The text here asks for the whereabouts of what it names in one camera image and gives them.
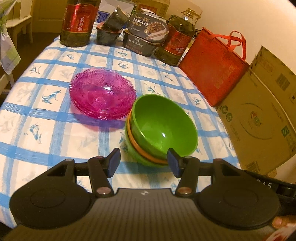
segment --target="towel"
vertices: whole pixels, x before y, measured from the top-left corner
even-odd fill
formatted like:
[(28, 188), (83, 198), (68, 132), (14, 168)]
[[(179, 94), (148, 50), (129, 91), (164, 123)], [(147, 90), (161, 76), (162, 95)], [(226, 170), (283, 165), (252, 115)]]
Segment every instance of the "towel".
[(20, 56), (8, 35), (6, 29), (7, 15), (15, 5), (17, 0), (2, 0), (0, 1), (0, 59), (1, 65), (7, 74), (11, 74), (14, 68), (20, 62)]

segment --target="red tote bag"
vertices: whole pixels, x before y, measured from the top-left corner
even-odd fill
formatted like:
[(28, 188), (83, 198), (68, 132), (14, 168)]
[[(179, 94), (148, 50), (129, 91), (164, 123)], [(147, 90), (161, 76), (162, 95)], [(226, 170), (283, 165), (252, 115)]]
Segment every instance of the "red tote bag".
[[(246, 40), (244, 36), (213, 34), (203, 28), (179, 67), (196, 85), (210, 106), (216, 106), (234, 88), (249, 68), (246, 60)], [(218, 39), (227, 39), (227, 45)], [(234, 52), (242, 45), (242, 58)]]

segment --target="black handheld controller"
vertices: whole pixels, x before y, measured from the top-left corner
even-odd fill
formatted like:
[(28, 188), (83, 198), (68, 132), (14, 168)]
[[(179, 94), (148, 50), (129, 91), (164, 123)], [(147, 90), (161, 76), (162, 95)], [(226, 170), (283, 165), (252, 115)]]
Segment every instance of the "black handheld controller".
[[(17, 227), (2, 229), (0, 239), (262, 241), (274, 232), (275, 216), (296, 215), (294, 184), (222, 159), (180, 157), (173, 149), (167, 159), (181, 177), (175, 194), (125, 188), (114, 193), (107, 178), (120, 163), (118, 148), (87, 163), (63, 160), (15, 191), (9, 205)], [(92, 193), (76, 184), (77, 176), (89, 176)], [(211, 185), (196, 193), (199, 176), (211, 176)]]

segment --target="barcode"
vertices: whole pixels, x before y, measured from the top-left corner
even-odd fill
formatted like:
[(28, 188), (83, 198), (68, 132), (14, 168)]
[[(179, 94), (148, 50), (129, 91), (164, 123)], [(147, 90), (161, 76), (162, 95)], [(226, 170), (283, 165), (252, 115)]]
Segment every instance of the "barcode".
[(288, 86), (289, 86), (289, 84), (290, 84), (290, 81), (287, 80), (287, 78), (286, 78), (283, 74), (281, 74), (281, 75), (277, 78), (276, 83), (278, 84), (279, 87), (281, 87), (281, 89), (282, 89), (283, 91), (285, 91), (285, 90), (288, 88)]
[(258, 167), (257, 167), (257, 163), (253, 161), (250, 164), (248, 164), (247, 165), (247, 170), (250, 171), (250, 172), (258, 173), (259, 170), (258, 170)]

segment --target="blue checkered tablecloth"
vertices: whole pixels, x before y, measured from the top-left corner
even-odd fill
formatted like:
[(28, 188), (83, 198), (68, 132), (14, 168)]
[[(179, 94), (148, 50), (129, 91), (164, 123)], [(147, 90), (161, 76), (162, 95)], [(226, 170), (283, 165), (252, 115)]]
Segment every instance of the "blue checkered tablecloth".
[[(94, 43), (69, 48), (59, 39), (34, 60), (13, 86), (0, 110), (0, 221), (15, 226), (9, 210), (13, 192), (65, 158), (86, 162), (121, 150), (121, 163), (110, 183), (124, 188), (171, 188), (178, 185), (169, 167), (151, 168), (136, 163), (125, 144), (125, 118), (105, 121), (81, 114), (71, 103), (71, 78), (90, 67), (113, 69), (129, 79), (137, 96), (156, 94), (179, 104), (195, 123), (198, 148), (193, 156), (211, 162), (223, 158), (238, 166), (235, 151), (216, 112), (178, 67), (147, 58), (123, 47)], [(88, 177), (78, 184), (91, 190)], [(210, 184), (201, 177), (198, 191)]]

